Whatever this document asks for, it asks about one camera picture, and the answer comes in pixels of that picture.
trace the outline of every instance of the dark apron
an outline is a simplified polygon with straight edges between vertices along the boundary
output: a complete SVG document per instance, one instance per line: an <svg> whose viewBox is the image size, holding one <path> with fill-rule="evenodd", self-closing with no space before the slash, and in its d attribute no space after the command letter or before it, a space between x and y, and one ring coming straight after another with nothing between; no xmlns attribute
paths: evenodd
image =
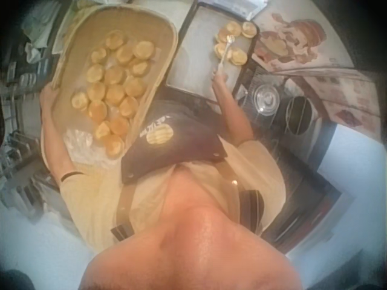
<svg viewBox="0 0 387 290"><path fill-rule="evenodd" d="M111 230L117 240L134 234L128 211L137 180L154 170L188 161L210 161L223 178L230 182L238 180L224 160L227 153L217 131L212 124L202 124L188 107L174 101L156 100L144 124L140 136L121 161L122 183L125 186L117 208L118 226ZM241 189L241 183L237 183L241 203L240 223L256 233L263 214L262 197L255 190Z"/></svg>
<svg viewBox="0 0 387 290"><path fill-rule="evenodd" d="M154 101L144 124L140 136L122 158L124 184L174 164L198 160L216 163L227 157L218 134L200 123L184 105Z"/></svg>

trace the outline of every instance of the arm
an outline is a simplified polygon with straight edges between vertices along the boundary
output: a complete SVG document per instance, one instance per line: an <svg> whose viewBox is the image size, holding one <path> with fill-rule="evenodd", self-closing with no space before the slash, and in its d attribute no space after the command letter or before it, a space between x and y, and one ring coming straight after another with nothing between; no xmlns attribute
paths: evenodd
<svg viewBox="0 0 387 290"><path fill-rule="evenodd" d="M48 84L41 92L40 102L47 165L57 184L60 184L62 177L76 171L76 168L70 159L62 136L55 128L52 108L57 95L58 90L54 91L51 84Z"/></svg>
<svg viewBox="0 0 387 290"><path fill-rule="evenodd" d="M239 146L245 141L254 140L254 133L245 113L226 86L226 80L227 75L223 73L222 69L219 69L214 75L212 88L229 129L232 143Z"/></svg>

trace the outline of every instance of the hand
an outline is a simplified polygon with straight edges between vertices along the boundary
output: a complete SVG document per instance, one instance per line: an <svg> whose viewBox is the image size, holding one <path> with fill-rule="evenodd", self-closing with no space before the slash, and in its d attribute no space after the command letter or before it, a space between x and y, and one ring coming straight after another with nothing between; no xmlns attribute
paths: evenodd
<svg viewBox="0 0 387 290"><path fill-rule="evenodd" d="M51 113L56 97L58 96L58 92L58 89L53 90L51 83L48 83L41 91L39 100L41 103L42 114Z"/></svg>
<svg viewBox="0 0 387 290"><path fill-rule="evenodd" d="M224 72L223 66L219 66L212 74L212 85L225 85L229 76Z"/></svg>

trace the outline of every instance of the apron strap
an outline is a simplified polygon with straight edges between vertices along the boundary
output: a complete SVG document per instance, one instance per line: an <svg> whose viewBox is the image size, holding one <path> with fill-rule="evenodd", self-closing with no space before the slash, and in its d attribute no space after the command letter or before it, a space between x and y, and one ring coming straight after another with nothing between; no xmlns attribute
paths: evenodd
<svg viewBox="0 0 387 290"><path fill-rule="evenodd" d="M260 193L256 190L246 191L242 183L239 181L235 171L226 160L214 163L213 165L224 179L238 186L239 198L241 201L241 225L245 226L253 233L259 234L261 223L258 219L261 219L264 209ZM121 191L116 215L116 222L118 226L111 230L112 234L119 241L125 240L134 235L134 230L129 219L129 212L136 186L137 183L132 183L124 186Z"/></svg>
<svg viewBox="0 0 387 290"><path fill-rule="evenodd" d="M137 183L125 185L122 188L119 204L117 206L117 214L115 216L117 227L111 230L112 234L119 240L125 240L134 235L132 223L129 219L135 188Z"/></svg>

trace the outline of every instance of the spoon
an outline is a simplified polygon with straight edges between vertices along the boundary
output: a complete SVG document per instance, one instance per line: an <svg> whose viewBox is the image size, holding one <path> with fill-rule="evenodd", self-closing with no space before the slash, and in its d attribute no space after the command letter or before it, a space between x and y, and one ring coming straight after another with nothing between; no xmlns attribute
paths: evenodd
<svg viewBox="0 0 387 290"><path fill-rule="evenodd" d="M220 63L218 65L218 69L223 68L224 59L226 58L227 53L229 52L229 48L230 48L231 44L234 43L234 41L235 41L234 35L227 35L226 49L224 50L224 54L222 55L222 59L220 60Z"/></svg>

